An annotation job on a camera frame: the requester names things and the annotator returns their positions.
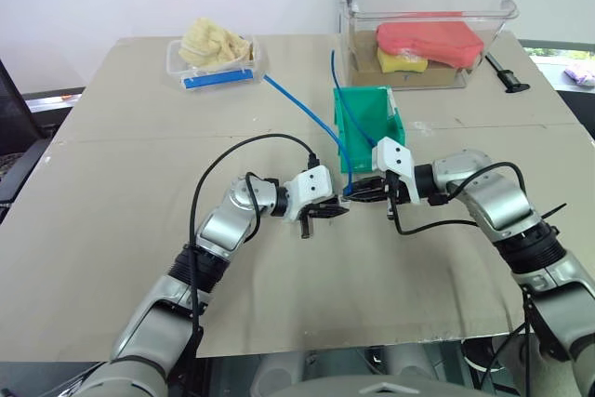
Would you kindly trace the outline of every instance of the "pink sponge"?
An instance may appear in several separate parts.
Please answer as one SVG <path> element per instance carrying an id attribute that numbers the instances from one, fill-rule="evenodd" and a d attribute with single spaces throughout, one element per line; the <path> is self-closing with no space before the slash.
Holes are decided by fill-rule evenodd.
<path id="1" fill-rule="evenodd" d="M 414 54 L 457 69 L 471 67 L 483 50 L 483 41 L 462 21 L 381 23 L 377 41 L 390 55 Z"/>

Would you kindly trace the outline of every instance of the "yellow sponge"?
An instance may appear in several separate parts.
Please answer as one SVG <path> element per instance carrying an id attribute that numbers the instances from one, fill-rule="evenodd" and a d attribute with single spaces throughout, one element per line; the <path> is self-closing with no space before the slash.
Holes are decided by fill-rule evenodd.
<path id="1" fill-rule="evenodd" d="M 397 71 L 419 72 L 423 73 L 428 68 L 428 60 L 414 55 L 393 56 L 385 53 L 378 47 L 378 62 L 383 73 L 392 73 Z"/>

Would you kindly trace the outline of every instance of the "blue tube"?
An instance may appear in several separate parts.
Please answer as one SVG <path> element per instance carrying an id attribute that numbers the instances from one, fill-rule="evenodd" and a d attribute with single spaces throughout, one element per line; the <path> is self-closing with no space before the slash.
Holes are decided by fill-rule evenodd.
<path id="1" fill-rule="evenodd" d="M 353 111 L 351 110 L 350 105 L 347 103 L 347 101 L 345 101 L 345 98 L 343 98 L 343 92 L 341 91 L 341 86 L 338 84 L 337 74 L 335 73 L 335 50 L 331 51 L 331 74 L 333 75 L 333 81 L 335 81 L 335 88 L 337 89 L 338 98 L 341 101 L 343 108 L 347 111 L 347 115 L 350 116 L 351 121 L 355 124 L 355 127 L 357 127 L 357 130 L 360 132 L 360 134 L 362 134 L 362 136 L 368 142 L 370 147 L 376 147 L 377 141 L 370 137 L 368 133 L 358 123 L 355 116 L 353 116 Z"/>
<path id="2" fill-rule="evenodd" d="M 306 104 L 304 104 L 303 102 L 301 102 L 299 99 L 297 99 L 296 97 L 294 97 L 291 93 L 289 93 L 287 90 L 285 90 L 282 86 L 278 85 L 274 79 L 272 79 L 271 77 L 269 77 L 267 74 L 264 75 L 264 80 L 267 81 L 271 86 L 275 87 L 277 90 L 279 90 L 281 93 L 283 93 L 286 97 L 288 97 L 289 99 L 291 99 L 291 101 L 296 104 L 302 111 L 304 111 L 312 120 L 314 120 L 316 122 L 316 124 L 318 126 L 320 126 L 322 129 L 324 129 L 326 131 L 326 133 L 331 137 L 331 139 L 333 139 L 335 141 L 335 143 L 337 144 L 339 150 L 341 151 L 341 155 L 343 156 L 343 159 L 345 159 L 345 163 L 347 163 L 347 187 L 345 187 L 345 189 L 343 190 L 343 194 L 344 195 L 350 195 L 351 194 L 351 190 L 352 190 L 352 173 L 353 173 L 353 169 L 351 168 L 351 161 L 350 161 L 350 157 L 347 154 L 347 149 L 345 148 L 345 145 L 341 142 L 340 139 L 338 139 L 337 135 L 335 135 L 335 132 L 333 132 L 333 130 L 327 126 L 323 120 L 321 120 L 313 111 L 311 111 L 310 109 L 308 109 L 308 106 L 306 106 Z"/>

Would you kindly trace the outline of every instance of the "green plastic container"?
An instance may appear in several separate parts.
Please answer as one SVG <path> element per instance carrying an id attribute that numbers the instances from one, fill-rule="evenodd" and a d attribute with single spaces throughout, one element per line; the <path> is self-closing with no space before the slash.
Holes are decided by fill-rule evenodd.
<path id="1" fill-rule="evenodd" d="M 343 107 L 336 89 L 334 93 L 335 125 L 340 140 L 347 147 L 353 172 L 372 172 L 372 148 Z M 390 86 L 342 87 L 341 93 L 360 127 L 370 138 L 378 141 L 390 137 L 404 146 L 405 130 Z M 339 157 L 341 172 L 347 172 L 347 163 L 340 153 Z"/>

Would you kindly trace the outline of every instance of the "table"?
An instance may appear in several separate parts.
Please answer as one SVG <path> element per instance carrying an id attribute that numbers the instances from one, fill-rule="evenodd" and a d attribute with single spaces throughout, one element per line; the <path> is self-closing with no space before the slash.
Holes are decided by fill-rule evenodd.
<path id="1" fill-rule="evenodd" d="M 335 36 L 262 38 L 277 81 L 332 122 Z M 163 70 L 166 38 L 120 41 L 0 226 L 0 361 L 103 360 L 185 243 L 195 181 L 233 143 L 261 132 L 305 139 L 333 171 L 337 149 L 267 85 L 196 94 Z M 466 89 L 397 92 L 419 163 L 465 147 L 517 163 L 562 243 L 595 273 L 595 158 L 585 129 L 510 34 L 493 53 L 532 89 L 507 95 L 483 64 Z M 286 55 L 295 55 L 291 59 Z M 248 168 L 290 179 L 306 154 L 261 141 L 226 159 L 201 195 L 203 216 Z M 403 208 L 407 228 L 464 218 L 461 204 Z M 522 319 L 517 285 L 477 229 L 399 236 L 383 204 L 298 225 L 273 218 L 245 245 L 205 314 L 200 356 L 391 344 L 503 333 Z"/>

